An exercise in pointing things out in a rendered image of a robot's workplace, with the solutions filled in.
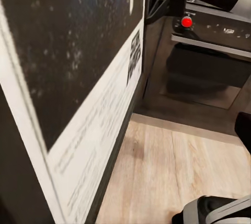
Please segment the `poster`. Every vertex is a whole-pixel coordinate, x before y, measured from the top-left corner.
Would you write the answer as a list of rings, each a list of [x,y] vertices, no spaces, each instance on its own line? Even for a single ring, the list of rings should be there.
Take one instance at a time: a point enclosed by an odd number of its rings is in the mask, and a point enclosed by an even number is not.
[[[150,0],[0,0],[0,224],[96,224],[145,77]]]

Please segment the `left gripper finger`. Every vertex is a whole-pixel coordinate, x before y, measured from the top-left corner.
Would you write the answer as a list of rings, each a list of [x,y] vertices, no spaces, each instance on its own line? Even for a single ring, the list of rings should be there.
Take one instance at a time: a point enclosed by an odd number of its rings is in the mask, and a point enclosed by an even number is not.
[[[251,114],[239,112],[234,130],[251,154]]]

